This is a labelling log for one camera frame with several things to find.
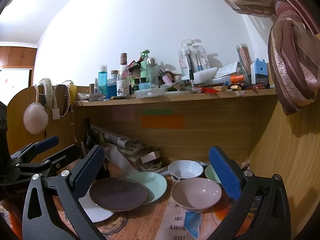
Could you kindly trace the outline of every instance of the wooden cabinet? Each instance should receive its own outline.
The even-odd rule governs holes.
[[[0,66],[7,66],[11,47],[0,47]]]
[[[34,66],[36,60],[37,49],[24,48],[21,66]]]
[[[0,66],[34,66],[37,49],[0,47]]]
[[[11,47],[8,66],[21,66],[24,47]]]

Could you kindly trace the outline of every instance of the orange sticky note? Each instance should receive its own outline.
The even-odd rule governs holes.
[[[184,129],[183,115],[142,115],[141,127],[152,129]]]

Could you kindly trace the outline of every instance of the bottle label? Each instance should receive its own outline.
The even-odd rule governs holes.
[[[118,80],[117,81],[117,96],[127,96],[130,94],[129,80]]]

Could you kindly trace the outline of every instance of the blue pencil sharpener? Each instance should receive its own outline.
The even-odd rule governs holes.
[[[266,85],[269,83],[267,63],[258,58],[251,64],[252,85]]]

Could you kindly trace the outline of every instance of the brown plate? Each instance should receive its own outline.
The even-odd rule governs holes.
[[[91,186],[89,194],[93,202],[110,211],[134,209],[147,198],[143,185],[126,178],[100,179]]]

